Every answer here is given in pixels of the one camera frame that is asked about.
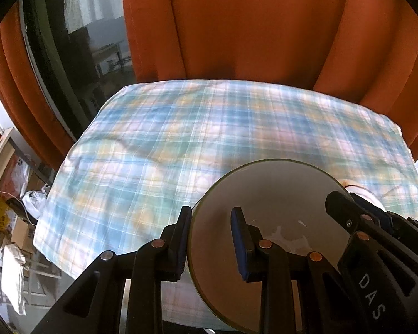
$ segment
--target orange curtain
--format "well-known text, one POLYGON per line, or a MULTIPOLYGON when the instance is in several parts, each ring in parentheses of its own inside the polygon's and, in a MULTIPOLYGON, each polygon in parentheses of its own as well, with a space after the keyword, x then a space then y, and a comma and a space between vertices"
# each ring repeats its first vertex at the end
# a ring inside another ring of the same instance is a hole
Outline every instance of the orange curtain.
POLYGON ((0 24, 0 100, 39 158, 59 168, 73 140, 45 101, 31 68, 17 3, 0 24))
POLYGON ((241 79, 389 116, 418 159, 418 17, 405 0, 123 0, 139 82, 241 79))

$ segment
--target gray floor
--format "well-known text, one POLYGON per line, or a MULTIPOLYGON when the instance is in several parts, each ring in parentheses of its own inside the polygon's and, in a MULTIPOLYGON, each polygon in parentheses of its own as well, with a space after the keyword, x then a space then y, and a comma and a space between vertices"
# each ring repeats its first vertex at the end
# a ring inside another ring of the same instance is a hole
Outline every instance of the gray floor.
MULTIPOLYGON (((32 297, 33 304, 52 306, 61 295, 73 283, 73 279, 66 273, 62 273, 62 278, 59 280, 38 275, 40 284, 46 292, 46 297, 32 297)), ((32 291, 39 291, 40 287, 33 287, 32 291)), ((11 306, 8 306, 8 315, 10 322, 16 327, 20 334, 29 334, 36 327, 36 324, 48 312, 48 309, 35 308, 26 305, 26 316, 17 314, 11 306)))

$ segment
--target tablecloth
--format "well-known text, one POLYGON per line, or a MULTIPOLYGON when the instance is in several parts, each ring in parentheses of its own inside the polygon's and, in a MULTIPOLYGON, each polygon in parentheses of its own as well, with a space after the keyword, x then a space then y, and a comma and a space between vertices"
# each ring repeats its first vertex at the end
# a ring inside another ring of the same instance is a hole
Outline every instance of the tablecloth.
MULTIPOLYGON (((165 81, 125 87, 101 108, 56 176, 34 245, 76 278, 104 250, 135 251, 159 237, 217 179, 264 158, 315 165, 418 220, 418 172, 387 117, 276 84, 165 81)), ((187 266, 162 294, 164 320, 226 328, 187 266)))

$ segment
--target brown plate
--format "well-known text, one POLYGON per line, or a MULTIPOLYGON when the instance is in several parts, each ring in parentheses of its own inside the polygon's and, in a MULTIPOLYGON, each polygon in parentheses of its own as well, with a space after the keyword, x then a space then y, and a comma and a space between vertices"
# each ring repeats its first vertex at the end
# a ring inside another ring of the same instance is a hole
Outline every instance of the brown plate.
POLYGON ((336 266, 349 234, 325 211, 326 196, 335 190, 351 199, 314 166, 267 159, 229 172, 206 192, 192 217, 188 262, 198 293, 215 315, 237 330, 259 331, 261 283, 245 283, 238 273, 232 208, 240 206, 248 224, 286 251, 319 251, 336 266))

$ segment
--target white cable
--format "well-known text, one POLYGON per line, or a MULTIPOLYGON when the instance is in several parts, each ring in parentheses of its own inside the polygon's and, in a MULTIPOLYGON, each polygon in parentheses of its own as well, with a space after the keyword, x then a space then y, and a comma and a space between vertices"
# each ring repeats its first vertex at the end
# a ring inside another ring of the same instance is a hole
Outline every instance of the white cable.
POLYGON ((14 196, 14 195, 10 194, 9 192, 3 192, 3 191, 0 191, 0 193, 5 193, 6 195, 10 195, 11 197, 14 197, 15 199, 17 199, 17 201, 18 201, 18 202, 22 205, 23 210, 25 211, 25 216, 26 216, 26 219, 28 220, 29 224, 31 224, 31 225, 33 225, 33 226, 36 226, 36 225, 35 225, 34 223, 32 223, 32 222, 31 222, 31 220, 29 219, 29 217, 28 217, 28 211, 26 210, 25 205, 24 205, 23 201, 22 201, 20 198, 17 198, 16 196, 14 196))

